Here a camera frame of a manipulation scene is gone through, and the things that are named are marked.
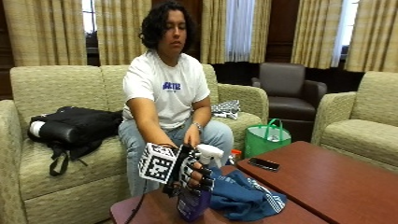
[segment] curtain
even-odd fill
[[[226,0],[202,0],[199,61],[225,63]]]
[[[331,67],[343,0],[302,0],[296,15],[291,63],[310,68]]]
[[[360,0],[346,69],[398,72],[398,0]]]
[[[271,14],[271,0],[255,0],[249,63],[263,63]]]
[[[86,64],[81,1],[2,0],[16,66]]]
[[[94,7],[101,65],[130,64],[145,52],[138,34],[151,1],[95,0]]]

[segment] light green couch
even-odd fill
[[[117,111],[123,106],[122,78],[127,65],[32,66],[10,69],[13,101],[0,101],[0,223],[95,223],[109,217],[109,207],[129,197],[125,149],[118,137],[69,164],[66,173],[48,174],[52,151],[28,139],[32,116],[64,105]],[[211,103],[239,100],[238,119],[230,125],[235,148],[243,148],[245,128],[267,119],[264,91],[217,84],[210,65],[203,65]]]
[[[311,142],[398,173],[398,73],[367,72],[358,91],[326,94]]]

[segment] glove with markers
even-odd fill
[[[199,155],[201,153],[190,146],[179,146],[175,165],[167,182],[162,187],[162,192],[169,197],[177,196],[181,188],[186,188],[198,196],[202,190],[213,190],[214,179],[210,177],[211,170],[203,167],[203,164],[199,162]]]

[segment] hand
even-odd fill
[[[183,144],[189,144],[193,148],[197,148],[197,145],[199,144],[199,130],[195,125],[190,125],[186,130]]]
[[[199,191],[211,191],[214,180],[210,177],[211,170],[202,167],[195,158],[187,157],[183,160],[179,170],[179,181],[191,193],[199,195]]]

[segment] window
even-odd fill
[[[350,44],[350,36],[351,36],[352,25],[355,22],[358,2],[359,0],[348,0],[347,3],[347,11],[344,16],[346,25],[343,27],[343,39],[342,39],[343,46]]]
[[[82,0],[85,33],[97,31],[94,0]]]
[[[94,0],[82,0],[86,64],[99,66]]]
[[[254,5],[255,0],[226,1],[226,62],[249,62]]]
[[[339,25],[332,49],[331,67],[336,67],[340,60],[347,57],[351,30],[356,15],[359,0],[343,0]]]

